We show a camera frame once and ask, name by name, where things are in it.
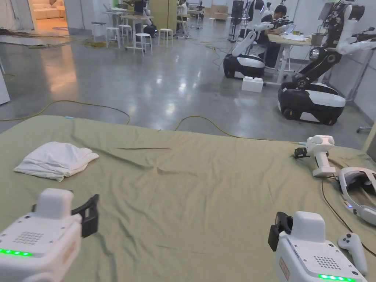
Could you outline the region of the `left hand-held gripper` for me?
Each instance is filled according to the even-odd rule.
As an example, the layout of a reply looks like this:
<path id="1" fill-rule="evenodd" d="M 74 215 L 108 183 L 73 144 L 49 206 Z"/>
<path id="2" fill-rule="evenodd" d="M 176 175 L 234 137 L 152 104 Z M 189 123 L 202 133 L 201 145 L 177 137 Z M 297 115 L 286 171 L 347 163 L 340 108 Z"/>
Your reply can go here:
<path id="1" fill-rule="evenodd" d="M 61 282 L 82 239 L 98 231 L 99 195 L 73 209 L 69 190 L 44 190 L 31 211 L 0 234 L 2 282 Z"/>

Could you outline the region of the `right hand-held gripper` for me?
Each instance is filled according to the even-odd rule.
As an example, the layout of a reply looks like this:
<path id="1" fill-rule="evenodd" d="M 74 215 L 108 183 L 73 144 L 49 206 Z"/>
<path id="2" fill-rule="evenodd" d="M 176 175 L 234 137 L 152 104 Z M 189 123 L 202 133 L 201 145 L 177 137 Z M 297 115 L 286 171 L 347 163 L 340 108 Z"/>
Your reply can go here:
<path id="1" fill-rule="evenodd" d="M 281 282 L 364 282 L 368 266 L 359 236 L 348 232 L 337 243 L 326 239 L 324 219 L 316 213 L 279 211 L 268 244 L 276 254 Z"/>

